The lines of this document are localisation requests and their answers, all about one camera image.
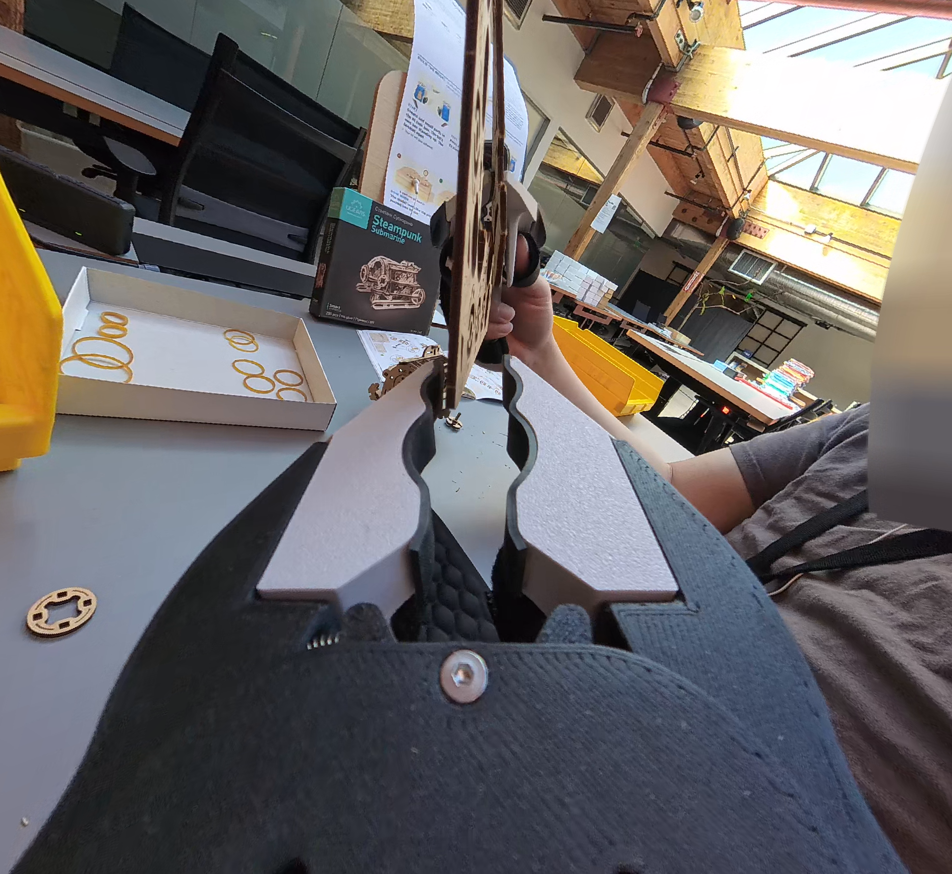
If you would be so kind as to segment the nested yellow plastic bins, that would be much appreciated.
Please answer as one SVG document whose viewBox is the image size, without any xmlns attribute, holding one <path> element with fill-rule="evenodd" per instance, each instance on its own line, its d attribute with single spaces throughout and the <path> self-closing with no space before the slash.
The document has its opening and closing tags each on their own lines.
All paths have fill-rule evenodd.
<svg viewBox="0 0 952 874">
<path fill-rule="evenodd" d="M 1 471 L 49 451 L 63 313 L 54 286 L 1 184 Z"/>
</svg>

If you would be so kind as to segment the person's right forearm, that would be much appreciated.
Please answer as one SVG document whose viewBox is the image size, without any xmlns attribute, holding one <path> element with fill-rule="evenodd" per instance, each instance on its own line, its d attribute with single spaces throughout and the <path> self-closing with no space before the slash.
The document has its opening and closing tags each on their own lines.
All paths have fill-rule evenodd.
<svg viewBox="0 0 952 874">
<path fill-rule="evenodd" d="M 515 357 L 613 438 L 629 443 L 720 533 L 729 533 L 753 515 L 755 505 L 729 449 L 721 448 L 692 459 L 667 463 L 596 400 L 551 337 L 533 346 L 517 344 L 514 338 L 509 341 L 510 352 Z"/>
</svg>

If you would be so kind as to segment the plywood parts sheet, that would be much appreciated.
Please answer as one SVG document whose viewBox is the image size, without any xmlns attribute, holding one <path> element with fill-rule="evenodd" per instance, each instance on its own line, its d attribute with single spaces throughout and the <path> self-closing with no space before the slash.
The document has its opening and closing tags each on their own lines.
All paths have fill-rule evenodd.
<svg viewBox="0 0 952 874">
<path fill-rule="evenodd" d="M 443 415 L 462 399 L 494 301 L 510 281 L 503 0 L 467 0 Z"/>
</svg>

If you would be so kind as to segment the single yellow plastic bin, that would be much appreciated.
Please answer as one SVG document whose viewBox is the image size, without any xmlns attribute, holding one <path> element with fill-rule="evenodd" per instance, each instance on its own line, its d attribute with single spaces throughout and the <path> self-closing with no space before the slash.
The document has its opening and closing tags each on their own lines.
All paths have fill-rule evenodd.
<svg viewBox="0 0 952 874">
<path fill-rule="evenodd" d="M 658 376 L 577 322 L 554 317 L 553 335 L 579 379 L 615 417 L 647 412 L 658 400 Z"/>
</svg>

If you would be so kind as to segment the wooden submarine model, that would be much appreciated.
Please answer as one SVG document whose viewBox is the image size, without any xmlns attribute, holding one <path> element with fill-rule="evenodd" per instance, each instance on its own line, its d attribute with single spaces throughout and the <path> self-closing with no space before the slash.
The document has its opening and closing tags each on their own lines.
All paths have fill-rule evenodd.
<svg viewBox="0 0 952 874">
<path fill-rule="evenodd" d="M 369 386 L 368 396 L 371 401 L 378 401 L 421 368 L 429 373 L 433 368 L 441 370 L 445 363 L 446 357 L 441 347 L 437 344 L 427 345 L 423 348 L 421 356 L 404 359 L 389 368 L 385 368 L 381 372 L 382 380 Z"/>
</svg>

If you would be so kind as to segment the person's right hand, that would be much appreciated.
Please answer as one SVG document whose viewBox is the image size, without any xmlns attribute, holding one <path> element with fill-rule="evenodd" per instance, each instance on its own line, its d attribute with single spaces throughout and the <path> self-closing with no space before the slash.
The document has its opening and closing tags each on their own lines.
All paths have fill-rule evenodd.
<svg viewBox="0 0 952 874">
<path fill-rule="evenodd" d="M 553 335 L 553 305 L 544 277 L 532 285 L 503 286 L 489 313 L 484 341 L 506 340 L 510 354 L 541 372 L 552 359 L 556 347 Z"/>
</svg>

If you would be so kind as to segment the stack of colourful boxes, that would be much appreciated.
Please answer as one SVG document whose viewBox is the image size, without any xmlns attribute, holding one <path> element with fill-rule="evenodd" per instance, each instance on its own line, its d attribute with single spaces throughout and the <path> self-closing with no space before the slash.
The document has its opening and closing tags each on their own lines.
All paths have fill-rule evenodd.
<svg viewBox="0 0 952 874">
<path fill-rule="evenodd" d="M 790 358 L 768 371 L 758 382 L 758 388 L 779 402 L 792 404 L 794 393 L 804 388 L 814 374 L 812 368 Z"/>
</svg>

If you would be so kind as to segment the dark model kit box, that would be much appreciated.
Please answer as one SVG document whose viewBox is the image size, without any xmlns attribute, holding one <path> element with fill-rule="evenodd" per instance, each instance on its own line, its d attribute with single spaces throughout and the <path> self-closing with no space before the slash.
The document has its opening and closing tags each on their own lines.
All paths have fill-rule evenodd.
<svg viewBox="0 0 952 874">
<path fill-rule="evenodd" d="M 320 320 L 424 335 L 438 299 L 438 258 L 428 224 L 338 187 L 309 312 Z"/>
</svg>

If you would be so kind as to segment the stack of white boxes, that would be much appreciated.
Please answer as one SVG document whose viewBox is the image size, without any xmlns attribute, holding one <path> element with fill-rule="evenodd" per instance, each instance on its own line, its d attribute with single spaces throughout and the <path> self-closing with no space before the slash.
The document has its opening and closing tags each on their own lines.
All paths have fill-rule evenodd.
<svg viewBox="0 0 952 874">
<path fill-rule="evenodd" d="M 556 251 L 541 268 L 553 287 L 592 307 L 610 303 L 618 285 L 562 252 Z"/>
</svg>

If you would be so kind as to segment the black office chair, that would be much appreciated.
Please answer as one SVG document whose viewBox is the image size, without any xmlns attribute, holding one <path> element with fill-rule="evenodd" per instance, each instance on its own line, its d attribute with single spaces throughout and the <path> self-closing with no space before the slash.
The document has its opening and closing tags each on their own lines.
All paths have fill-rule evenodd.
<svg viewBox="0 0 952 874">
<path fill-rule="evenodd" d="M 350 183 L 364 137 L 219 34 L 161 177 L 157 221 L 312 263 L 332 191 Z"/>
</svg>

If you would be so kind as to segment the white cardboard tray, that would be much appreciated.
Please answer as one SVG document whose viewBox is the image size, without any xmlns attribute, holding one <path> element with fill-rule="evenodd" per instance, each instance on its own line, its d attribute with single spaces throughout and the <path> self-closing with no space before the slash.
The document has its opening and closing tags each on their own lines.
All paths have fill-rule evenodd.
<svg viewBox="0 0 952 874">
<path fill-rule="evenodd" d="M 290 314 L 85 268 L 63 320 L 61 414 L 325 431 L 337 406 Z"/>
</svg>

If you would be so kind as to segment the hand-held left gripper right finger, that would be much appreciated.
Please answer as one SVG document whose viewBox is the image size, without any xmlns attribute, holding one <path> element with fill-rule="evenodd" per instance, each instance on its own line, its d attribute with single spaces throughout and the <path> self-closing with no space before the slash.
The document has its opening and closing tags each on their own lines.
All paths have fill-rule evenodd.
<svg viewBox="0 0 952 874">
<path fill-rule="evenodd" d="M 507 356 L 502 636 L 535 638 L 561 606 L 577 606 L 596 637 L 621 629 L 623 606 L 681 613 L 680 587 L 632 484 L 622 451 L 588 415 L 524 362 Z"/>
</svg>

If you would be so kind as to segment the printed instruction poster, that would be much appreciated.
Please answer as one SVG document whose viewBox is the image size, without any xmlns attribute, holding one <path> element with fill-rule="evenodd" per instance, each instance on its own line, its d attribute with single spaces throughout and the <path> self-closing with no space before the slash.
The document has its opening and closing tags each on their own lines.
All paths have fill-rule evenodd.
<svg viewBox="0 0 952 874">
<path fill-rule="evenodd" d="M 457 192 L 466 14 L 457 0 L 413 1 L 411 59 L 383 203 L 427 225 Z"/>
</svg>

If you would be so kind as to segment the group of yellow rubber bands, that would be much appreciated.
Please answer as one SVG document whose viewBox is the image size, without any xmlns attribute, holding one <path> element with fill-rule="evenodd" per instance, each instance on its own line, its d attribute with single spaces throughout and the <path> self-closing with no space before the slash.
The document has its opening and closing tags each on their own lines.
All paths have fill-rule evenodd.
<svg viewBox="0 0 952 874">
<path fill-rule="evenodd" d="M 311 402 L 296 326 L 254 330 L 249 320 L 186 320 L 92 303 L 65 333 L 60 369 L 109 383 Z"/>
</svg>

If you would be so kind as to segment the office desk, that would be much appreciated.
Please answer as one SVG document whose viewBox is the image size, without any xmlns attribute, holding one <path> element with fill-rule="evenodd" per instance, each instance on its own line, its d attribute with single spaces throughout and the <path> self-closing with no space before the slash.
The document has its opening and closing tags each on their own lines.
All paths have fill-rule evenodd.
<svg viewBox="0 0 952 874">
<path fill-rule="evenodd" d="M 832 403 L 815 400 L 801 408 L 771 397 L 753 383 L 731 378 L 714 365 L 649 336 L 629 330 L 626 336 L 642 352 L 650 353 L 667 374 L 658 399 L 645 416 L 657 423 L 681 387 L 697 397 L 698 404 L 684 418 L 668 423 L 677 437 L 687 437 L 696 454 L 743 441 L 761 433 L 785 430 L 804 420 L 827 415 Z"/>
</svg>

